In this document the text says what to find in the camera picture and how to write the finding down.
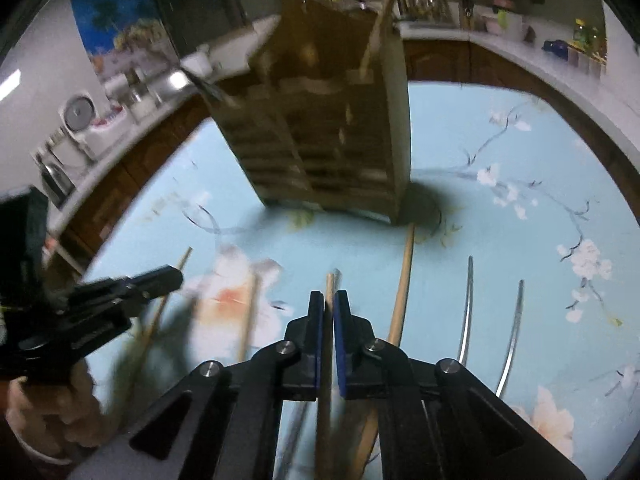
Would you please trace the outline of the person's left hand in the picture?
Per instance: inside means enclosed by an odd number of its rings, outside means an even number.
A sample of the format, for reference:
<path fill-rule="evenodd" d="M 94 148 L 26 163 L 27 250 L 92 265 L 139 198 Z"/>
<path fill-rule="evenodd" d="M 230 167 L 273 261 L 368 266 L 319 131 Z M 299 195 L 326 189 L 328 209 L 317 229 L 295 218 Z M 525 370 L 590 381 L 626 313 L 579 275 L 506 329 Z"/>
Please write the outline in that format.
<path fill-rule="evenodd" d="M 67 464 L 78 448 L 105 441 L 105 417 L 93 394 L 85 360 L 59 386 L 40 386 L 25 377 L 1 384 L 1 415 L 27 453 L 50 464 Z"/>

